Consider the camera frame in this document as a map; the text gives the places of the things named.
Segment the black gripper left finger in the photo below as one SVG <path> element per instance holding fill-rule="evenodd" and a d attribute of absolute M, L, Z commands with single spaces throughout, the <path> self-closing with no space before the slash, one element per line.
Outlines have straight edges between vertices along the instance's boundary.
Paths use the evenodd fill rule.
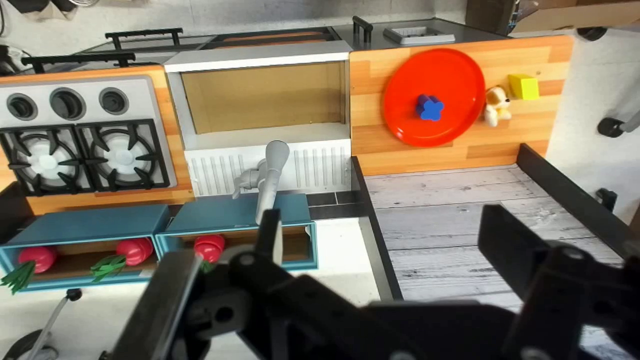
<path fill-rule="evenodd" d="M 179 250 L 167 255 L 134 307 L 111 360 L 202 360 L 204 343 L 187 329 L 201 261 Z"/>

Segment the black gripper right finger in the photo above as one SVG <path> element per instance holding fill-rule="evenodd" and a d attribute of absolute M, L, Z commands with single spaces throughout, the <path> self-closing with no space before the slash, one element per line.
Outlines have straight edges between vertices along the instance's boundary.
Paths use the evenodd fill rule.
<path fill-rule="evenodd" d="M 483 208 L 479 250 L 520 301 L 531 292 L 546 292 L 548 299 L 569 294 L 553 273 L 560 247 L 542 241 L 501 204 Z"/>

